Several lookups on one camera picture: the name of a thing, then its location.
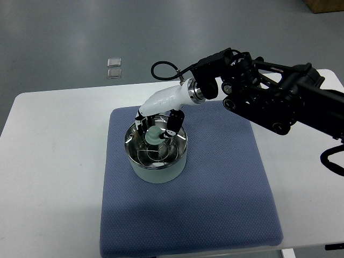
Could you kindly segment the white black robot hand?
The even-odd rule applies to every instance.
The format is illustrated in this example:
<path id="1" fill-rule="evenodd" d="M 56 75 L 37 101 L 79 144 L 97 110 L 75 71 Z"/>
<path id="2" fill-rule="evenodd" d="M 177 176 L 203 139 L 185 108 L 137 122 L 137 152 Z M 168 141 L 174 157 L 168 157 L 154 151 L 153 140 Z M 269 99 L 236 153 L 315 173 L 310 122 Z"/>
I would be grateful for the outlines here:
<path id="1" fill-rule="evenodd" d="M 182 85 L 175 85 L 154 93 L 139 107 L 135 117 L 135 126 L 139 135 L 144 134 L 153 124 L 153 118 L 159 114 L 170 112 L 166 130 L 159 135 L 160 139 L 171 138 L 181 129 L 185 105 L 198 105 L 205 102 L 201 89 L 193 78 L 187 79 Z"/>

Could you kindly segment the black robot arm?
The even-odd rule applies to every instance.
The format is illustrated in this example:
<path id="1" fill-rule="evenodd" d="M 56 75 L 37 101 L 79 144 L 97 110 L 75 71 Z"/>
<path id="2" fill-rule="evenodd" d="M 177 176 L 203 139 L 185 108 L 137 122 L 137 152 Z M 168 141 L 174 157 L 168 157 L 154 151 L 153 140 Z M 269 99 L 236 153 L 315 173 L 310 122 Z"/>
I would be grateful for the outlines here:
<path id="1" fill-rule="evenodd" d="M 343 93 L 323 89 L 325 78 L 310 63 L 289 67 L 228 48 L 187 70 L 203 97 L 223 91 L 226 109 L 276 134 L 286 135 L 300 122 L 343 139 Z"/>

